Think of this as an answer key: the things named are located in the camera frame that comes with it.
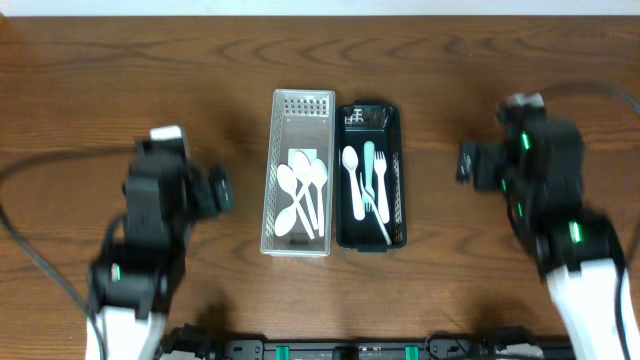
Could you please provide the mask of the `white plastic spoon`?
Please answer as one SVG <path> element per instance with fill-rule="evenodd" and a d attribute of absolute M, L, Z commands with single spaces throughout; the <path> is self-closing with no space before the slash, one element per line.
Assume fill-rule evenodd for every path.
<path fill-rule="evenodd" d="M 282 237 L 288 234 L 293 229 L 298 219 L 298 214 L 299 212 L 301 212 L 302 215 L 300 219 L 305 228 L 305 231 L 307 232 L 307 235 L 309 236 L 310 239 L 314 238 L 314 233 L 309 223 L 308 217 L 306 216 L 306 214 L 304 213 L 304 210 L 300 205 L 300 200 L 307 190 L 308 190 L 308 186 L 304 185 L 301 188 L 301 190 L 293 197 L 293 203 L 290 206 L 283 209 L 277 215 L 274 223 L 276 236 Z"/>
<path fill-rule="evenodd" d="M 311 219 L 311 225 L 314 230 L 318 229 L 317 216 L 315 212 L 315 207 L 313 205 L 311 195 L 309 192 L 309 185 L 311 184 L 311 175 L 310 175 L 311 165 L 304 153 L 297 152 L 294 156 L 293 160 L 293 172 L 295 176 L 303 183 L 307 189 L 304 191 L 305 200 L 307 204 L 307 210 L 309 213 L 309 217 Z"/>
<path fill-rule="evenodd" d="M 324 215 L 324 200 L 323 200 L 323 187 L 328 180 L 327 168 L 321 159 L 315 159 L 311 163 L 312 183 L 317 190 L 317 222 L 319 227 L 319 236 L 325 236 L 325 215 Z"/>
<path fill-rule="evenodd" d="M 301 190 L 297 190 L 298 178 L 288 165 L 280 164 L 277 167 L 277 181 L 280 188 L 289 194 L 292 199 Z"/>

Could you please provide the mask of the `pink-white plastic fork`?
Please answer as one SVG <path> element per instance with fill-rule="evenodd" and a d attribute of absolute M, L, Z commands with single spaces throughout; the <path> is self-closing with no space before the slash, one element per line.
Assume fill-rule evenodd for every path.
<path fill-rule="evenodd" d="M 384 224 L 390 221 L 389 203 L 387 198 L 385 174 L 387 170 L 387 162 L 383 151 L 376 151 L 374 154 L 374 171 L 377 175 L 378 200 L 377 209 L 380 219 Z"/>

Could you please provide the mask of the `white plastic fork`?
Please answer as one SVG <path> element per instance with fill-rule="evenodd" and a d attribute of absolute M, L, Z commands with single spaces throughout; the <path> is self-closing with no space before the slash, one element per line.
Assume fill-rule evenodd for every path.
<path fill-rule="evenodd" d="M 382 221 L 381 215 L 378 211 L 377 206 L 374 204 L 374 200 L 371 197 L 370 193 L 365 189 L 365 186 L 363 184 L 363 177 L 362 174 L 359 174 L 359 187 L 362 193 L 362 197 L 365 200 L 365 202 L 367 203 L 367 205 L 370 207 L 369 212 L 372 212 L 376 218 L 376 221 L 378 223 L 378 226 L 380 228 L 381 234 L 386 242 L 386 244 L 388 246 L 392 245 L 392 241 L 391 238 L 389 236 L 389 233 L 386 229 L 385 223 Z"/>

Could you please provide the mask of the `light green plastic fork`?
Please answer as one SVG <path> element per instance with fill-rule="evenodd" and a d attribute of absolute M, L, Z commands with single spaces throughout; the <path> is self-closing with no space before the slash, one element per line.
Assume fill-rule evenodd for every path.
<path fill-rule="evenodd" d="M 363 147 L 364 151 L 364 166 L 365 166 L 365 189 L 368 193 L 375 198 L 373 189 L 373 172 L 374 172 L 374 158 L 375 158 L 375 145 L 372 141 L 366 141 Z"/>

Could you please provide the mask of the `clear plastic basket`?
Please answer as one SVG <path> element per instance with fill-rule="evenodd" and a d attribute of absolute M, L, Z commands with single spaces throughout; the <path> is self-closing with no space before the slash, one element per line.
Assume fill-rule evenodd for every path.
<path fill-rule="evenodd" d="M 332 240 L 335 93 L 273 93 L 260 250 L 324 257 Z"/>

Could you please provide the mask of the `black plastic basket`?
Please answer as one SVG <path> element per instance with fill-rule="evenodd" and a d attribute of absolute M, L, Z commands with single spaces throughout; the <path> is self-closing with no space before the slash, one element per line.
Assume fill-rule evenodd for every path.
<path fill-rule="evenodd" d="M 390 104 L 374 100 L 358 100 L 336 109 L 335 125 L 335 197 L 336 241 L 344 248 L 360 252 L 385 252 L 401 248 L 407 243 L 404 201 L 400 112 Z M 376 218 L 362 197 L 365 218 L 357 221 L 353 216 L 350 177 L 342 164 L 342 151 L 352 146 L 358 156 L 356 179 L 362 174 L 365 186 L 364 143 L 372 141 L 376 151 L 383 151 L 387 170 L 385 183 L 389 203 L 390 221 L 385 224 L 392 241 L 388 246 L 381 234 Z M 374 204 L 377 206 L 377 175 L 373 172 Z"/>

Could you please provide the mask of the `pink plastic spoon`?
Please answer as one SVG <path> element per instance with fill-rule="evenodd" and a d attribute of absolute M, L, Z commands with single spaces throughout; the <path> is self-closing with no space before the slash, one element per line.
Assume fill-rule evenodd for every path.
<path fill-rule="evenodd" d="M 362 200 L 360 188 L 356 179 L 356 169 L 359 160 L 355 149 L 352 146 L 346 146 L 342 151 L 342 164 L 349 173 L 352 209 L 354 219 L 361 221 L 365 218 L 365 210 Z"/>

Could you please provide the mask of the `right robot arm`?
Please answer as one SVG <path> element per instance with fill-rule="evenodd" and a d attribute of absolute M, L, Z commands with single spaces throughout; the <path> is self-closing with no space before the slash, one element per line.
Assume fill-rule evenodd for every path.
<path fill-rule="evenodd" d="M 610 218 L 584 202 L 584 152 L 572 123 L 510 120 L 500 142 L 461 143 L 456 179 L 502 194 L 576 358 L 636 359 L 627 260 Z"/>

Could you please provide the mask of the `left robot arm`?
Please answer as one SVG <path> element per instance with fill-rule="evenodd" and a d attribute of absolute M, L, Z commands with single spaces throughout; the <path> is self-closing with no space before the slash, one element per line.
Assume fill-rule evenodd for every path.
<path fill-rule="evenodd" d="M 233 207 L 220 166 L 130 172 L 123 193 L 126 210 L 107 227 L 89 267 L 89 359 L 156 356 L 194 227 Z"/>

